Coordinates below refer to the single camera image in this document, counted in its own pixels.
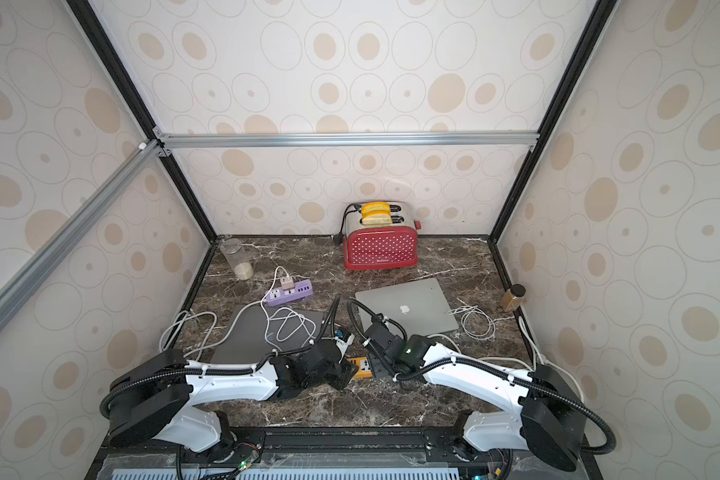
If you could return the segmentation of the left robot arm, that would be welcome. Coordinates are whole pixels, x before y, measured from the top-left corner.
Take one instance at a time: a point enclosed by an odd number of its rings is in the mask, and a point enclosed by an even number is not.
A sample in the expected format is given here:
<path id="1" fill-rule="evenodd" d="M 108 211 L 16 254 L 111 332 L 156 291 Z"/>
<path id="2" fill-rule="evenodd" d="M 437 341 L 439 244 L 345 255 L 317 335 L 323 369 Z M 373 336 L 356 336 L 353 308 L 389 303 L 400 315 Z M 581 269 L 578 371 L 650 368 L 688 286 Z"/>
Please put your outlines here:
<path id="1" fill-rule="evenodd" d="M 192 361 L 166 350 L 110 384 L 99 405 L 109 421 L 109 443 L 124 448 L 160 440 L 219 458 L 236 437 L 224 413 L 201 405 L 288 400 L 321 385 L 342 390 L 359 370 L 345 352 L 343 341 L 322 339 L 243 365 Z"/>

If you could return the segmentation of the silver apple laptop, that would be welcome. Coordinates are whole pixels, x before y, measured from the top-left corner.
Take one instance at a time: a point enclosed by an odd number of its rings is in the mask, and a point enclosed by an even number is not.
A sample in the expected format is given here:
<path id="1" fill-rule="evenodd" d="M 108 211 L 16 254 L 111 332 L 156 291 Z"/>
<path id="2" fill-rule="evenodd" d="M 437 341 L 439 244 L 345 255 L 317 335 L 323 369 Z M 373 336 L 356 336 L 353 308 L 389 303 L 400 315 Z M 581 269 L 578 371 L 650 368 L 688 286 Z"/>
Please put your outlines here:
<path id="1" fill-rule="evenodd" d="M 398 322 L 408 335 L 428 336 L 458 329 L 435 278 L 357 292 L 355 298 L 374 313 Z"/>

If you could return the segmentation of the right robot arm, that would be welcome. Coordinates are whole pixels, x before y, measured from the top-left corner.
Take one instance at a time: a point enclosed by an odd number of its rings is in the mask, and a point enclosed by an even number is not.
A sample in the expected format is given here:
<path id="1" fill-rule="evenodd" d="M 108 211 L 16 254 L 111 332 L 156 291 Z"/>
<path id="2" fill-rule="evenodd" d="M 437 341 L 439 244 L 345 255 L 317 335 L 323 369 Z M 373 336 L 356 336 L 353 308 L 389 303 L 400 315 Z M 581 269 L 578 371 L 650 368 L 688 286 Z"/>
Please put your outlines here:
<path id="1" fill-rule="evenodd" d="M 558 470 L 574 471 L 583 453 L 610 454 L 618 444 L 611 426 L 549 367 L 498 366 L 433 338 L 403 338 L 386 322 L 372 323 L 361 338 L 394 381 L 448 387 L 498 409 L 468 412 L 456 423 L 452 445 L 465 459 L 490 450 L 524 450 Z"/>

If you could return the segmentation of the orange power strip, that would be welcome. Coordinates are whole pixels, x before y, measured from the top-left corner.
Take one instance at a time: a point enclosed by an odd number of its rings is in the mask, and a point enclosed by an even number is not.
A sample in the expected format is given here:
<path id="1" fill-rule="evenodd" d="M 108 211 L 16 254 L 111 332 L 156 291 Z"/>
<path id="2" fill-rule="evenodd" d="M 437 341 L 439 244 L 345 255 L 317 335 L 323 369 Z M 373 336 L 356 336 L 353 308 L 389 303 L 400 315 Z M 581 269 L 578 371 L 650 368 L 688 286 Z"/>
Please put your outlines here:
<path id="1" fill-rule="evenodd" d="M 353 357 L 348 361 L 356 366 L 353 379 L 370 379 L 374 377 L 373 369 L 367 357 Z"/>

